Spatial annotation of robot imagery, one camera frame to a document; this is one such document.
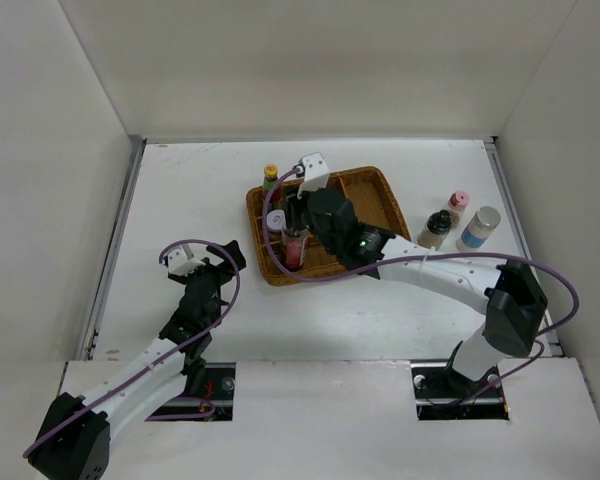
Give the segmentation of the yellow-capped green-label sauce bottle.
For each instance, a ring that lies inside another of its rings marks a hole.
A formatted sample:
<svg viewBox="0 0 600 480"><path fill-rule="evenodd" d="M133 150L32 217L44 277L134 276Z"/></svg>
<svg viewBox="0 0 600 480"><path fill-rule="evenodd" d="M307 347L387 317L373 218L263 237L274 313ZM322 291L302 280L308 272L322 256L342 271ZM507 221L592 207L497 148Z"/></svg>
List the yellow-capped green-label sauce bottle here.
<svg viewBox="0 0 600 480"><path fill-rule="evenodd" d="M278 180L278 167L275 164L267 164L264 167L264 178L262 184L262 198L265 199L269 192L273 189ZM268 203L267 211L276 210L280 207L282 198L282 188L276 189L271 195Z"/></svg>

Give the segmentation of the silver-capped white blue jar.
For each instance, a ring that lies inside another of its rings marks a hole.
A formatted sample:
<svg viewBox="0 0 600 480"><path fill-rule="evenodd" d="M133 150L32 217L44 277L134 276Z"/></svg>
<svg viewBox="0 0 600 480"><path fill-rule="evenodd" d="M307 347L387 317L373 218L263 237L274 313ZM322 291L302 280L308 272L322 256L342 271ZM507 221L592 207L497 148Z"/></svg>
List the silver-capped white blue jar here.
<svg viewBox="0 0 600 480"><path fill-rule="evenodd" d="M480 207L456 240L461 252L479 250L501 222L500 212L491 206Z"/></svg>

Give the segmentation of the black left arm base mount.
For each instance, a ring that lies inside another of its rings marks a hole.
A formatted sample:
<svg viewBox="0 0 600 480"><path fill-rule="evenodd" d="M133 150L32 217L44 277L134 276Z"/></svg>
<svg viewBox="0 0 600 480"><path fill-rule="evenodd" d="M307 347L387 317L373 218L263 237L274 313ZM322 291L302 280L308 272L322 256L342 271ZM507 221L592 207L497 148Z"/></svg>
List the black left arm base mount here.
<svg viewBox="0 0 600 480"><path fill-rule="evenodd" d="M185 390L156 410L149 421L227 422L233 419L235 363L206 363L187 380Z"/></svg>

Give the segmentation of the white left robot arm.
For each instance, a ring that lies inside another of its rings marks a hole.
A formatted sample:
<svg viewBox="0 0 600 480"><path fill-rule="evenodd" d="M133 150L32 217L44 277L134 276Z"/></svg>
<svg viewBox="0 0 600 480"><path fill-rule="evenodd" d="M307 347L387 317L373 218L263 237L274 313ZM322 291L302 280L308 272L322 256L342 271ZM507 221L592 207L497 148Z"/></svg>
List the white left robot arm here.
<svg viewBox="0 0 600 480"><path fill-rule="evenodd" d="M194 398L204 387L202 357L236 301L222 287L241 282L246 260L237 241L205 242L209 257L191 251L192 240L163 249L159 262L183 285L178 306L156 338L114 376L93 389L63 392L50 404L33 444L23 456L47 479L99 479L119 441L171 399Z"/></svg>

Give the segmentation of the black-capped pepper grinder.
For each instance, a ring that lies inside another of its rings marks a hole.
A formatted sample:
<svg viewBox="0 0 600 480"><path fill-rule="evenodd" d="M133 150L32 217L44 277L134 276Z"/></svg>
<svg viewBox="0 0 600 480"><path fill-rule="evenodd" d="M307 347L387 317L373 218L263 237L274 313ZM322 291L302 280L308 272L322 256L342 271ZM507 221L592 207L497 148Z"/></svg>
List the black-capped pepper grinder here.
<svg viewBox="0 0 600 480"><path fill-rule="evenodd" d="M423 248L439 250L452 227L452 218L447 210L433 213L417 237L417 244Z"/></svg>

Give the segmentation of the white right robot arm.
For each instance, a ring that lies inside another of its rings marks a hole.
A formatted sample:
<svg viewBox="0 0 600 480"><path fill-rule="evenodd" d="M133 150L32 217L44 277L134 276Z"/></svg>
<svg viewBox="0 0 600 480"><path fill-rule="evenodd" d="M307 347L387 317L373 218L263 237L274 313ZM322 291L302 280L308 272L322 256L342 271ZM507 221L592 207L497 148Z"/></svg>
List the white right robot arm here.
<svg viewBox="0 0 600 480"><path fill-rule="evenodd" d="M523 358L534 346L547 299L519 259L502 264L447 258L386 229L361 222L335 189L292 189L283 197L291 227L308 230L348 271L403 282L441 294L483 315L482 325L453 351L444 384L463 396L506 357Z"/></svg>

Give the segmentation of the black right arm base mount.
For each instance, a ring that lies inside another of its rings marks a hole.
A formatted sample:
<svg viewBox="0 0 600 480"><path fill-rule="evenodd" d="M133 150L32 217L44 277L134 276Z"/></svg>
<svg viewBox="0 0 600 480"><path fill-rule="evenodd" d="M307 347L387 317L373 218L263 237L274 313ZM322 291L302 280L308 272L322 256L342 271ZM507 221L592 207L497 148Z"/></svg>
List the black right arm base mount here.
<svg viewBox="0 0 600 480"><path fill-rule="evenodd" d="M416 415L421 421L508 420L504 389L494 385L499 376L492 367L477 382L452 371L444 361L410 365Z"/></svg>

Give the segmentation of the dark soy sauce bottle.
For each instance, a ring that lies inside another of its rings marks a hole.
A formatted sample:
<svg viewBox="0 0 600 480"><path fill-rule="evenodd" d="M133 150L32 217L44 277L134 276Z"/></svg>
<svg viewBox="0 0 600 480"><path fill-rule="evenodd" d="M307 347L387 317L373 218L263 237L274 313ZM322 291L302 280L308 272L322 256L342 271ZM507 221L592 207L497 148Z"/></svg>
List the dark soy sauce bottle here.
<svg viewBox="0 0 600 480"><path fill-rule="evenodd" d="M283 229L283 264L288 270L297 271L304 265L308 237L307 228L286 226Z"/></svg>

